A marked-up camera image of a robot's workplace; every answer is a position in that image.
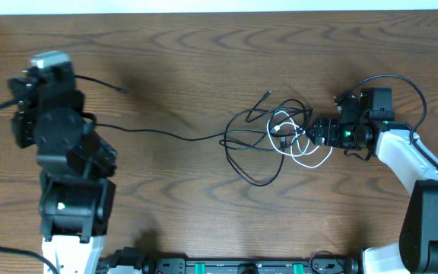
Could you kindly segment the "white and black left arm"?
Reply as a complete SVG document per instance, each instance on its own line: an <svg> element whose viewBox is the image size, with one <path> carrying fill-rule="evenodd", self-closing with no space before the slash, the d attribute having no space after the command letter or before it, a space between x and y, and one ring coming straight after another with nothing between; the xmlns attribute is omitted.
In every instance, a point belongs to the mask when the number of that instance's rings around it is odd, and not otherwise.
<svg viewBox="0 0 438 274"><path fill-rule="evenodd" d="M17 110L11 130L20 148L37 147L43 256L55 273L94 273L103 251L116 185L116 151L84 111L70 62L29 67L8 80Z"/></svg>

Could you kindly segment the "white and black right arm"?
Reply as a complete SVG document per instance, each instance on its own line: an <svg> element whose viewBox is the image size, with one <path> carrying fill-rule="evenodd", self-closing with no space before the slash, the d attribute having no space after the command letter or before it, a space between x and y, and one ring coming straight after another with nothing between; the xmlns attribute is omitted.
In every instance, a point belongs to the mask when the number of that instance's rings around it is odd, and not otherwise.
<svg viewBox="0 0 438 274"><path fill-rule="evenodd" d="M348 264L351 273L438 273L438 158L413 127L395 121L392 91L364 88L335 98L338 118L319 118L307 135L316 145L342 148L347 156L378 158L410 195L397 242L365 249Z"/></svg>

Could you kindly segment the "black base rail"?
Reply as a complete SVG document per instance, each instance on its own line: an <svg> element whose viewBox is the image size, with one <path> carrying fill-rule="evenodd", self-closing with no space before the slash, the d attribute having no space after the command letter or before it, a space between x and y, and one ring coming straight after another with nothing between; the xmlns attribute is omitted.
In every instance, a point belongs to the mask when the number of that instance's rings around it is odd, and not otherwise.
<svg viewBox="0 0 438 274"><path fill-rule="evenodd" d="M124 247L98 261L102 274L361 274L359 259L319 251L309 258L254 260L155 257L135 247Z"/></svg>

